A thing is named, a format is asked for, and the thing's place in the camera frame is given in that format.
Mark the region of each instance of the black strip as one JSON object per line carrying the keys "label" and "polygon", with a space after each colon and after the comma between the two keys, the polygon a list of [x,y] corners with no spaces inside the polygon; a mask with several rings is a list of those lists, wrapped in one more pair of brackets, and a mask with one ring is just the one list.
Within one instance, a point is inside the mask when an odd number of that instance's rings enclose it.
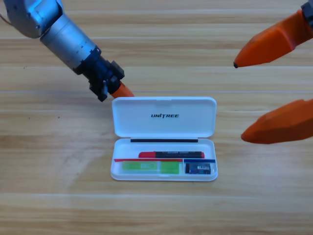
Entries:
{"label": "black strip", "polygon": [[186,142],[198,143],[198,140],[180,140],[180,139],[131,139],[131,142]]}

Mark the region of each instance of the robotic arm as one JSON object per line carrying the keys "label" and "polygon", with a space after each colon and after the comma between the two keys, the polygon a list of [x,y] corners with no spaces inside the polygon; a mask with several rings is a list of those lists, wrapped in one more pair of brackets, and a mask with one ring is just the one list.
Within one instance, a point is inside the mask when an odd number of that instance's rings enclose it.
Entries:
{"label": "robotic arm", "polygon": [[124,71],[101,56],[100,48],[64,13],[61,0],[4,0],[12,26],[37,39],[77,75],[83,74],[90,90],[103,102],[134,96],[121,82]]}

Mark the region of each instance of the red marker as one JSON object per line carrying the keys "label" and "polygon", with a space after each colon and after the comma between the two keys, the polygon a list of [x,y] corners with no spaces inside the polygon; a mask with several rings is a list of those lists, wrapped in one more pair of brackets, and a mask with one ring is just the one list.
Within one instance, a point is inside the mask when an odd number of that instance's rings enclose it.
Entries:
{"label": "red marker", "polygon": [[203,152],[141,152],[139,158],[204,158]]}

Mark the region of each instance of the white plastic case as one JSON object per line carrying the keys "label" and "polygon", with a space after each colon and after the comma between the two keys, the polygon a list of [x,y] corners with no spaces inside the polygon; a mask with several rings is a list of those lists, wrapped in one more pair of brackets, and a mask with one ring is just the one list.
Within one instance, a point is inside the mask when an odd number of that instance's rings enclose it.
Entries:
{"label": "white plastic case", "polygon": [[[112,102],[115,133],[111,176],[124,181],[213,181],[218,176],[215,147],[207,139],[215,130],[217,103],[211,97],[120,97]],[[210,161],[210,174],[127,172],[118,159],[138,159],[140,152],[201,151]]]}

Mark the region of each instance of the wooden table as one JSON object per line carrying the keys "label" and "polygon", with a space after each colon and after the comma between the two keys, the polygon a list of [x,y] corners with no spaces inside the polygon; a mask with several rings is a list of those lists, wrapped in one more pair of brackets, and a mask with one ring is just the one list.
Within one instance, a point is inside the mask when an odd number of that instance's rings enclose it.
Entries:
{"label": "wooden table", "polygon": [[219,176],[210,183],[110,176],[112,99],[38,40],[0,22],[0,234],[312,235],[313,139],[243,142],[262,114],[313,97],[313,41],[234,69],[256,33],[304,0],[65,0],[125,70],[136,96],[211,96]]}

